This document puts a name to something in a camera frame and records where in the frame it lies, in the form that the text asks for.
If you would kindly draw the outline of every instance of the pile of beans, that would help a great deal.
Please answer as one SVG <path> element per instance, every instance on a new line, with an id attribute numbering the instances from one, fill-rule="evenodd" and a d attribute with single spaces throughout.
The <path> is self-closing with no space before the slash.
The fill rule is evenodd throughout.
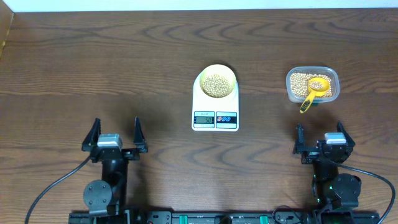
<path id="1" fill-rule="evenodd" d="M 331 85 L 331 79 L 327 75 L 317 75 L 317 74 L 307 74 L 307 73 L 293 73 L 290 77 L 290 86 L 292 87 L 292 92 L 295 96 L 307 97 L 308 92 L 308 81 L 311 78 L 320 77 L 328 80 L 329 85 Z M 319 82 L 313 82 L 310 84 L 314 90 L 319 90 L 323 88 L 323 85 Z M 331 88 L 326 92 L 324 96 L 321 97 L 332 97 L 333 93 Z"/>
<path id="2" fill-rule="evenodd" d="M 215 98 L 228 96 L 232 92 L 232 87 L 228 80 L 219 74 L 212 74 L 206 77 L 202 89 L 208 96 Z"/>

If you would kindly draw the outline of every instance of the number on scale display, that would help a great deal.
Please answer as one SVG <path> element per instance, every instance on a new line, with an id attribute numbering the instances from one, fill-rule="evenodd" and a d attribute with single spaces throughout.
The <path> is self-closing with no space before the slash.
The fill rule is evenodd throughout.
<path id="1" fill-rule="evenodd" d="M 196 124 L 213 124 L 213 117 L 196 117 Z"/>

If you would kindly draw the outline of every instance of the container of beans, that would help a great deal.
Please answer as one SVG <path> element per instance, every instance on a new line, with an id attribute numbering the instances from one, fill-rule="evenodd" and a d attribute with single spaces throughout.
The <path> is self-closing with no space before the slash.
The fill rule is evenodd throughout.
<path id="1" fill-rule="evenodd" d="M 313 103 L 331 102 L 340 94 L 337 73 L 328 67 L 304 66 L 295 67 L 286 76 L 286 89 L 291 102 L 302 103 L 308 96 L 308 81 L 320 77 L 329 81 L 330 89 L 323 97 L 315 97 Z"/>

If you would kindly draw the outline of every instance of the cable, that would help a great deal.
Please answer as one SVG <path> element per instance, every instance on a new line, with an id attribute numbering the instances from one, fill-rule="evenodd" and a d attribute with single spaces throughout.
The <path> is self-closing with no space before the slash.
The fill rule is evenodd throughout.
<path id="1" fill-rule="evenodd" d="M 299 222 L 294 223 L 294 224 L 299 224 L 299 223 L 301 223 L 301 217 L 299 217 L 299 216 L 297 215 L 297 213 L 293 210 L 293 208 L 290 208 L 290 207 L 287 206 L 287 205 L 280 205 L 280 206 L 278 206 L 277 208 L 275 208 L 275 210 L 272 212 L 271 218 L 272 218 L 275 222 L 277 222 L 277 223 L 280 224 L 280 222 L 278 222 L 278 221 L 274 218 L 274 215 L 275 215 L 276 210 L 280 209 L 281 207 L 286 207 L 286 208 L 290 209 L 290 210 L 293 212 L 294 216 L 296 216 L 296 218 L 298 218 L 298 219 L 300 220 Z"/>
<path id="2" fill-rule="evenodd" d="M 47 193 L 55 185 L 59 184 L 60 182 L 62 182 L 63 180 L 65 180 L 66 178 L 70 177 L 72 174 L 76 173 L 78 170 L 80 170 L 80 168 L 82 168 L 84 165 L 86 165 L 86 163 L 89 160 L 90 160 L 90 157 L 87 157 L 87 159 L 85 159 L 78 167 L 76 167 L 74 170 L 69 172 L 67 175 L 64 175 L 63 177 L 59 178 L 57 181 L 55 181 L 54 183 L 50 184 L 45 190 L 43 190 L 43 192 L 39 196 L 37 196 L 36 200 L 30 206 L 30 209 L 29 209 L 29 211 L 26 214 L 25 224 L 29 223 L 29 218 L 30 218 L 30 215 L 33 212 L 33 209 L 35 208 L 37 202 L 39 202 L 39 200 L 44 196 L 44 194 Z"/>
<path id="3" fill-rule="evenodd" d="M 323 157 L 326 158 L 326 160 L 329 161 L 329 162 L 331 162 L 333 165 L 336 165 L 336 166 L 341 167 L 341 168 L 344 168 L 344 169 L 348 169 L 348 170 L 360 172 L 360 173 L 362 173 L 362 174 L 370 175 L 370 176 L 372 176 L 372 177 L 375 177 L 375 178 L 377 178 L 377 179 L 379 179 L 379 180 L 384 181 L 385 183 L 388 184 L 388 186 L 390 186 L 390 188 L 391 188 L 391 193 L 392 193 L 392 195 L 391 195 L 391 200 L 390 200 L 390 204 L 388 205 L 387 210 L 384 212 L 384 214 L 381 216 L 381 218 L 380 218 L 379 221 L 377 222 L 377 224 L 381 224 L 381 222 L 387 217 L 388 213 L 391 211 L 391 208 L 392 208 L 392 206 L 393 206 L 393 204 L 394 204 L 394 200 L 396 199 L 396 190 L 395 190 L 393 184 L 392 184 L 391 182 L 389 182 L 386 178 L 384 178 L 384 177 L 382 177 L 382 176 L 380 176 L 380 175 L 374 174 L 374 173 L 372 173 L 372 172 L 368 172 L 368 171 L 365 171 L 365 170 L 361 170 L 361 169 L 357 169 L 357 168 L 354 168 L 354 167 L 349 167 L 349 166 L 346 166 L 346 165 L 343 165 L 343 164 L 338 164 L 338 163 L 336 163 L 336 162 L 333 162 L 331 159 L 327 158 L 327 156 L 326 156 L 325 153 L 323 152 L 323 149 L 322 149 L 322 148 L 321 148 L 321 153 L 322 153 Z"/>

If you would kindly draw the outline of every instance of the gray circular joint cover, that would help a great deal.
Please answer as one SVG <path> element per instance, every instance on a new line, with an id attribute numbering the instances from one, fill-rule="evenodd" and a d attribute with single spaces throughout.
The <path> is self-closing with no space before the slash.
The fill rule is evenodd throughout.
<path id="1" fill-rule="evenodd" d="M 94 180 L 86 186 L 83 200 L 89 209 L 106 207 L 112 199 L 112 188 L 103 180 Z"/>

